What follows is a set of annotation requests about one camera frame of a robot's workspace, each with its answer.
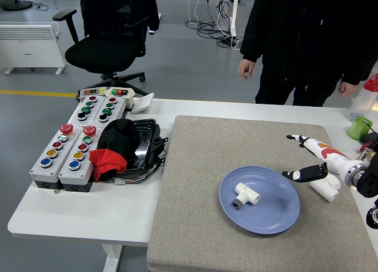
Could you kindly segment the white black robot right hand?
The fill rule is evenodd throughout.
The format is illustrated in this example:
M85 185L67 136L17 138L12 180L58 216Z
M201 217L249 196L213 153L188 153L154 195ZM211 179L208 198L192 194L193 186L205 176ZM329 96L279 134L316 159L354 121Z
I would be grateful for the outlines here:
M311 154L323 161L320 165L308 166L297 171L284 171L282 175L294 182L312 182L325 178L329 172L345 177L354 162L345 154L317 139L303 135L287 135L288 139L299 142L301 148L306 148Z

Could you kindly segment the person's right hand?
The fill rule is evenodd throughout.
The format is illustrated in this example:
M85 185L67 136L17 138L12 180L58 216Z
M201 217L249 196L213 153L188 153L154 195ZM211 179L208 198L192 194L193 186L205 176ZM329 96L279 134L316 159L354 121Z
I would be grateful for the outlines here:
M247 80L248 78L251 78L253 69L255 67L255 62L247 60L247 59L241 59L239 63L238 68L238 74L241 76L241 78Z

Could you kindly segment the person's left hand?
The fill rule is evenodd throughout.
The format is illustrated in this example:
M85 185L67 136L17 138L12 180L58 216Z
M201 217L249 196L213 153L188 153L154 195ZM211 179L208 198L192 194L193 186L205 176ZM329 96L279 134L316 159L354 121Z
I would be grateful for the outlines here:
M353 94L357 90L357 88L357 85L341 81L338 88L338 95L342 98L348 97L349 95Z

